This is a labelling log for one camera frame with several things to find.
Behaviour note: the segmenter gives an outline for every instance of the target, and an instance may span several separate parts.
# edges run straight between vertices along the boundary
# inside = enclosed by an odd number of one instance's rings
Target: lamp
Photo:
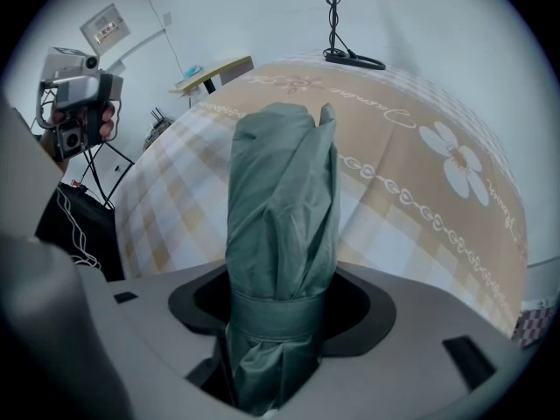
[[[331,9],[329,10],[329,24],[331,25],[331,34],[329,35],[329,42],[331,46],[330,48],[327,48],[323,51],[325,60],[327,62],[334,62],[337,64],[344,64],[347,66],[371,68],[374,70],[385,70],[385,64],[383,64],[379,60],[367,58],[365,56],[360,56],[359,54],[354,53],[352,50],[350,50],[350,48],[347,47],[344,41],[336,33],[336,25],[339,22],[339,15],[336,11],[336,7],[340,3],[340,0],[326,0],[326,2],[331,6]],[[342,50],[334,47],[336,38],[338,38],[338,40],[342,42],[342,45],[346,48],[347,52],[343,52]]]

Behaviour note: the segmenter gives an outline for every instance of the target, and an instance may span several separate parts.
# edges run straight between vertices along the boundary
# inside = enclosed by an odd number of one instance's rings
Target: electrical box
[[[80,28],[97,56],[102,56],[130,34],[129,27],[114,4],[111,4]]]

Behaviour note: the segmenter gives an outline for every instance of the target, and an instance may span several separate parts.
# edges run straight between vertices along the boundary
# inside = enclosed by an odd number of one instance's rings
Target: lamp stand
[[[327,62],[334,62],[336,64],[344,64],[345,66],[353,66],[360,68],[370,68],[373,70],[385,70],[385,64],[379,60],[367,58],[355,54],[352,50],[347,48],[348,52],[343,52],[338,48],[334,48],[334,41],[338,37],[336,33],[336,25],[339,22],[338,14],[336,12],[337,0],[332,0],[331,5],[331,47],[327,48],[324,52],[325,60]]]

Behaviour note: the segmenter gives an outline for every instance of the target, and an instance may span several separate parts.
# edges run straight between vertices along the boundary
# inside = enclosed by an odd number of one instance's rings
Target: umbrella
[[[238,407],[280,407],[319,365],[324,295],[340,221],[333,108],[319,126],[304,106],[275,103],[235,128],[230,162],[227,326]]]

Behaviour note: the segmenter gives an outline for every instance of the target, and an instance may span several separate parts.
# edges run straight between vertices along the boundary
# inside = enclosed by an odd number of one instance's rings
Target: floral tablecloth
[[[320,52],[260,66],[209,95],[140,157],[117,195],[126,277],[223,258],[236,122],[272,102],[337,116],[339,259],[449,291],[507,335],[522,301],[527,240],[501,143],[468,108],[388,66]]]

